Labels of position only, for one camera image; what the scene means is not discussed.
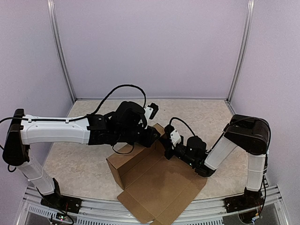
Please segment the brown cardboard box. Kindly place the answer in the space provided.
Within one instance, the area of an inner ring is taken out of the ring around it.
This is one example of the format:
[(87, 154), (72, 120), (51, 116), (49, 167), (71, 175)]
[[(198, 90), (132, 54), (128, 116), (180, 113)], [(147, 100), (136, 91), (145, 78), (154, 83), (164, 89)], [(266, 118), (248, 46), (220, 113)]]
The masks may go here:
[(160, 141), (149, 148), (125, 145), (106, 159), (123, 190), (117, 199), (142, 224), (172, 224), (207, 183), (180, 159), (166, 159), (164, 151)]

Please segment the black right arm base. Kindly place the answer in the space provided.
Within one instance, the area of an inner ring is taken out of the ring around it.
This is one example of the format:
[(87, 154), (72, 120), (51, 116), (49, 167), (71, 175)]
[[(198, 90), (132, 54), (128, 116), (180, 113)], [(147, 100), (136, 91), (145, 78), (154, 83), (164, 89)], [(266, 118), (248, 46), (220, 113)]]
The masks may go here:
[(241, 195), (227, 197), (224, 199), (225, 209), (227, 213), (246, 210), (257, 206), (262, 206), (264, 198), (261, 190), (249, 191), (246, 188)]

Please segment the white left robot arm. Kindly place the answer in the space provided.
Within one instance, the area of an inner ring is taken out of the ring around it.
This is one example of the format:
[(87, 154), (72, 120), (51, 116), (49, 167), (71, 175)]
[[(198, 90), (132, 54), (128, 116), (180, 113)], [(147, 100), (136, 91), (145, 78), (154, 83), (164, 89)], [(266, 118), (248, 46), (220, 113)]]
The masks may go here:
[(135, 102), (123, 101), (116, 111), (105, 115), (91, 113), (83, 117), (51, 118), (26, 115), (17, 109), (3, 147), (3, 160), (20, 169), (39, 192), (47, 196), (53, 207), (62, 208), (66, 199), (60, 194), (58, 183), (48, 176), (42, 166), (29, 154), (34, 143), (79, 143), (87, 145), (136, 143), (150, 147), (159, 137), (149, 120), (158, 112), (151, 103), (142, 107)]

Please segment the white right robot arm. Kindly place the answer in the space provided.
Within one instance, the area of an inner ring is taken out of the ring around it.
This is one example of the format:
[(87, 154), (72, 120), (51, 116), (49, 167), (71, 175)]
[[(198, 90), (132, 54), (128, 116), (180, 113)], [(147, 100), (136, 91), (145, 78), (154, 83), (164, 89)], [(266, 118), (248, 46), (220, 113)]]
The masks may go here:
[(207, 178), (221, 166), (225, 159), (239, 148), (247, 153), (247, 182), (240, 204), (250, 208), (258, 200), (263, 177), (268, 167), (268, 152), (271, 140), (269, 123), (258, 117), (235, 114), (225, 126), (221, 136), (210, 150), (195, 133), (184, 141), (184, 137), (169, 123), (160, 139), (166, 159), (177, 157), (201, 177)]

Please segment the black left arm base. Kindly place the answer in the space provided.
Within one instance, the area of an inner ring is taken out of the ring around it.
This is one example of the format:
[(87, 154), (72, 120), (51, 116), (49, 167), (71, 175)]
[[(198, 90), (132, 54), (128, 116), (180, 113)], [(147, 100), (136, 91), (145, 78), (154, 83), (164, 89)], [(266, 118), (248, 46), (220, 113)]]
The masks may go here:
[(60, 193), (59, 184), (55, 178), (53, 178), (53, 182), (54, 192), (48, 195), (40, 194), (42, 196), (41, 204), (64, 212), (78, 214), (81, 207), (82, 199), (62, 195)]

